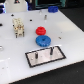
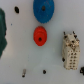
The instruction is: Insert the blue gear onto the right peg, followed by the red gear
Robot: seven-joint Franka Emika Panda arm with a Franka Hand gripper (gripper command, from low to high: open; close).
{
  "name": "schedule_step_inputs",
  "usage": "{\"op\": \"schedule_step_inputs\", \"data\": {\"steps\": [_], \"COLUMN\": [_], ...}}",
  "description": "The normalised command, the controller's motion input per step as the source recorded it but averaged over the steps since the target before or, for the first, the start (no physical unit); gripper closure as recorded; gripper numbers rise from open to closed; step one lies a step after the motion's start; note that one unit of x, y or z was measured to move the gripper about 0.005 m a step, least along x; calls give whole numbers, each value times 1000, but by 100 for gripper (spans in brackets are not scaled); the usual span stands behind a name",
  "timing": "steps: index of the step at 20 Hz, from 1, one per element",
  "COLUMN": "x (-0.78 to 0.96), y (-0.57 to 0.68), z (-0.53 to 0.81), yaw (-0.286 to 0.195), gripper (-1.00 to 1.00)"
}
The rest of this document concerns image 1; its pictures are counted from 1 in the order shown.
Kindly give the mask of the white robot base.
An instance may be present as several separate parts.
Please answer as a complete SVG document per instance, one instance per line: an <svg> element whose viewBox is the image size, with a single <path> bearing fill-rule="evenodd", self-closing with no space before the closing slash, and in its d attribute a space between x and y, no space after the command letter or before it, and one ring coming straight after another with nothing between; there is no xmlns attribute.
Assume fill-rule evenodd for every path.
<svg viewBox="0 0 84 84"><path fill-rule="evenodd" d="M6 0L5 10L7 13L24 12L27 10L27 3L25 0Z"/></svg>

